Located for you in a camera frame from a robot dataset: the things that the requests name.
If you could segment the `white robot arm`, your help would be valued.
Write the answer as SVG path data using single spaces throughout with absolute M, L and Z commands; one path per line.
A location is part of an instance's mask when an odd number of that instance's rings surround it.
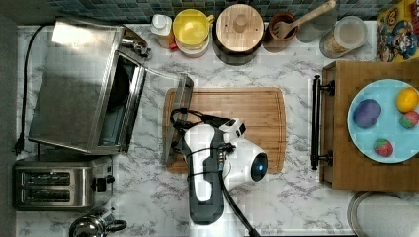
M 181 152 L 188 166 L 190 221 L 210 226 L 232 211 L 250 228 L 229 191 L 246 182 L 261 181 L 268 171 L 267 153 L 245 138 L 246 126 L 237 118 L 177 108 L 171 112 L 170 122 L 181 134 L 172 147 Z

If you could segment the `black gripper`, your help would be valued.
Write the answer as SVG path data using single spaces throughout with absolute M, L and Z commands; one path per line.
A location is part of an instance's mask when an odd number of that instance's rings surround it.
M 171 111 L 170 122 L 176 130 L 188 130 L 198 124 L 208 124 L 220 128 L 229 122 L 229 118 L 204 114 L 188 108 L 176 108 Z

